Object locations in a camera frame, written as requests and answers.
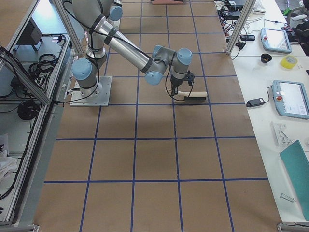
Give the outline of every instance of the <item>black cup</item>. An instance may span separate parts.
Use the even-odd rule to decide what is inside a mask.
[[[263,53],[263,54],[261,55],[261,62],[262,62],[262,63],[268,63],[268,62],[271,61],[271,59],[272,59],[272,57],[271,57],[270,54]]]

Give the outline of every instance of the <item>brown tile floor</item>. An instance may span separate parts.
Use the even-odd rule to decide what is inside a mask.
[[[275,232],[280,221],[211,0],[123,0],[120,30],[145,52],[193,52],[194,91],[172,101],[110,50],[110,106],[62,117],[37,209],[42,232]],[[183,91],[190,91],[187,85]]]

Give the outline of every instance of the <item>tablet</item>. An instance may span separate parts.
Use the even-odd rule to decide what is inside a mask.
[[[273,82],[272,91],[280,115],[309,118],[309,102],[303,83],[276,80]]]
[[[291,53],[292,48],[286,31],[262,28],[261,40],[266,51]]]

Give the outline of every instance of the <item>blue joint cap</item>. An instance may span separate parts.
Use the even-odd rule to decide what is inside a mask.
[[[163,74],[156,71],[148,72],[145,75],[146,81],[152,86],[158,85],[162,78]]]
[[[191,64],[192,52],[188,48],[181,48],[177,51],[177,58],[184,65]]]
[[[72,64],[72,73],[79,81],[85,80],[92,72],[91,62],[81,58]]]
[[[158,54],[159,50],[162,48],[163,46],[161,45],[156,45],[154,47],[154,51],[153,51],[153,58],[155,58],[155,56]]]
[[[117,21],[122,17],[122,8],[120,6],[113,6],[110,10],[110,16],[108,19],[111,21]]]

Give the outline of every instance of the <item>metal bracket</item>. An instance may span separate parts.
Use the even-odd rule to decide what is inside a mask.
[[[110,92],[112,86],[112,76],[100,76],[99,77],[98,93],[94,93],[89,98],[78,100],[84,98],[85,96],[81,94],[80,91],[75,91],[72,94],[72,99],[70,106],[72,107],[89,107],[89,106],[108,106],[110,100]],[[76,82],[74,88],[79,88],[79,84]]]

